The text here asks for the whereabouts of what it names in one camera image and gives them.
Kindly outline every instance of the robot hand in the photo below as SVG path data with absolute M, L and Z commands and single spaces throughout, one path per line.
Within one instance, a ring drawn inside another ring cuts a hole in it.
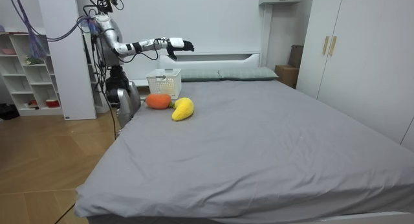
M 168 40 L 168 45 L 167 45 L 167 52 L 168 52 L 168 56 L 173 59 L 176 60 L 177 57 L 174 55 L 174 51 L 193 51 L 194 52 L 194 46 L 190 41 L 185 41 L 182 40 L 182 38 L 170 38 Z

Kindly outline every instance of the gray pillow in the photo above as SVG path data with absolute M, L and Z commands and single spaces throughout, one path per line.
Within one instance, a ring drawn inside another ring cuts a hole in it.
M 273 70 L 264 67 L 219 69 L 219 74 L 222 80 L 265 81 L 278 78 Z
M 220 80 L 218 69 L 181 69 L 181 82 L 208 82 Z

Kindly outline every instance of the plush toy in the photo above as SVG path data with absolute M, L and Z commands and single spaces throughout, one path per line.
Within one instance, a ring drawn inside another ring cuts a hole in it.
M 171 97 L 165 94 L 150 94 L 145 99 L 145 103 L 153 109 L 166 109 L 174 106 L 171 103 Z
M 150 94 L 145 99 L 145 103 L 154 109 L 174 108 L 175 111 L 172 115 L 174 121 L 184 120 L 194 112 L 193 101 L 189 98 L 180 98 L 175 103 L 172 103 L 169 95 Z
M 175 111 L 173 113 L 173 120 L 180 121 L 185 118 L 190 117 L 194 112 L 194 104 L 189 98 L 180 98 L 175 103 L 173 108 Z

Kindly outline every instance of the wooden floor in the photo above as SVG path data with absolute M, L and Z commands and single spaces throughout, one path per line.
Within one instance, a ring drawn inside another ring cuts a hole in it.
M 96 120 L 46 116 L 0 122 L 0 223 L 53 224 L 113 140 L 109 113 Z M 71 210 L 60 223 L 87 220 Z

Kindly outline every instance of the cardboard box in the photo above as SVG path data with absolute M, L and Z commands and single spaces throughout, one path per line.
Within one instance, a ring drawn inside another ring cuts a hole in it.
M 292 88 L 296 88 L 296 83 L 299 76 L 298 68 L 291 65 L 277 65 L 275 66 L 274 71 L 279 76 L 277 79 L 279 82 Z
M 300 68 L 300 62 L 302 61 L 303 46 L 293 45 L 292 50 L 290 51 L 289 62 L 288 64 Z

